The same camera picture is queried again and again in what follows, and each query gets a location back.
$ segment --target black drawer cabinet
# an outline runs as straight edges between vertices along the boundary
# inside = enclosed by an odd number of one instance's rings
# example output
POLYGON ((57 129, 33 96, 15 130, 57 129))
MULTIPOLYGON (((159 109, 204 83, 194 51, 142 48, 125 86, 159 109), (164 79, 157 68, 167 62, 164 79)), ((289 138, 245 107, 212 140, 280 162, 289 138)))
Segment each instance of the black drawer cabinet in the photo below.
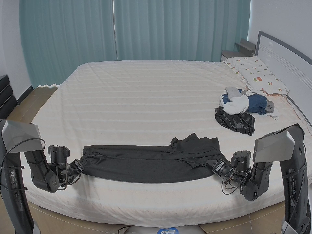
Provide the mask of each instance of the black drawer cabinet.
POLYGON ((16 105, 8 75, 0 76, 0 119, 6 119, 16 105))

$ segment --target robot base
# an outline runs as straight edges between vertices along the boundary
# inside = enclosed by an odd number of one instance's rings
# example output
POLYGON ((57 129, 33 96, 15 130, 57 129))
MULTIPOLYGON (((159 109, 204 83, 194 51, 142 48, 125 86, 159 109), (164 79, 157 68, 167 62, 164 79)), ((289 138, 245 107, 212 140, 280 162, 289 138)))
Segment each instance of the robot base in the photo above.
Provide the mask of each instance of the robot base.
POLYGON ((198 225, 184 225, 175 228, 131 226, 124 234, 206 234, 198 225))

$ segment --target mattress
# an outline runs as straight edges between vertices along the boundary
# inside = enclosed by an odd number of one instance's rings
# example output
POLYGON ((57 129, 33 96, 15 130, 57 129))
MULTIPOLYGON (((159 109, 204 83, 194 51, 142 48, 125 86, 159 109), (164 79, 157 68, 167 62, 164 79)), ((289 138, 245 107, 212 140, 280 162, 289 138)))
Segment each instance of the mattress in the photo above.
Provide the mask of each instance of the mattress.
MULTIPOLYGON (((255 133, 232 132, 214 119, 224 88, 245 88, 222 62, 136 60, 87 63, 79 66, 39 110, 37 124, 47 146, 67 146, 69 162, 86 145, 169 145, 191 133, 217 137, 227 159, 238 150, 254 149, 255 139, 299 123, 305 131, 307 170, 312 180, 312 130, 285 96, 268 96, 280 112, 276 121, 253 114, 255 133)), ((236 191, 221 192, 221 180, 208 178, 144 184, 82 175, 65 191, 37 189, 22 155, 27 199, 34 204, 94 222, 172 227, 223 221, 284 200, 281 171, 274 162, 266 193, 250 202, 236 191)))

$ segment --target tile floor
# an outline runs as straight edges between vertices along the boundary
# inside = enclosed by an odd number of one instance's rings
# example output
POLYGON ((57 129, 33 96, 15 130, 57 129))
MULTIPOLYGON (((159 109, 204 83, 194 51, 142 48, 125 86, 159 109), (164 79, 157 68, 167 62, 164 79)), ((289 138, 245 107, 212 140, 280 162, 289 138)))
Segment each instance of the tile floor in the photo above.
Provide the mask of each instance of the tile floor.
MULTIPOLYGON (((56 89, 57 87, 36 88, 14 109, 8 119, 30 123, 56 89)), ((93 223, 74 219, 40 209, 33 203, 29 203, 29 206, 42 234, 117 234, 118 229, 123 227, 123 225, 93 223)), ((223 222, 203 224, 201 227, 210 234, 270 234, 272 232, 279 234, 284 211, 284 202, 281 202, 246 216, 223 222)), ((0 233, 14 234, 13 226, 1 199, 0 233)))

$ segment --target gray headboard frame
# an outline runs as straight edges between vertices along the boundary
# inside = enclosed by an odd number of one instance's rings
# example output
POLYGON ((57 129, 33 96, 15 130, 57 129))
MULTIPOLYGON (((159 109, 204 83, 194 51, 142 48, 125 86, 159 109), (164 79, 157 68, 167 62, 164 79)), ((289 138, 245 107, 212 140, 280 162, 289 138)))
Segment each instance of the gray headboard frame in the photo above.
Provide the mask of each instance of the gray headboard frame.
MULTIPOLYGON (((255 54, 258 55, 259 52, 259 45, 260 45, 260 38, 261 36, 264 36, 276 43, 278 43, 279 45, 282 45, 283 47, 287 48, 288 50, 290 50, 291 52, 295 53, 296 55, 298 55, 299 57, 301 57, 303 60, 305 60, 307 63, 309 63, 310 65, 312 65, 312 59, 309 58, 308 56, 306 56, 305 54, 303 54, 302 52, 300 52, 299 50, 295 49, 294 47, 290 46, 289 44, 277 39, 276 37, 273 37, 267 33, 264 33, 263 31, 259 31, 258 34, 258 42, 257 42, 257 47, 256 47, 256 52, 255 54)), ((287 98, 298 108, 298 110, 302 113, 302 115, 305 117, 306 121, 311 125, 311 122, 308 120, 308 118, 305 116, 305 114, 301 111, 301 109, 297 106, 297 104, 290 98, 290 96, 287 95, 287 98)))

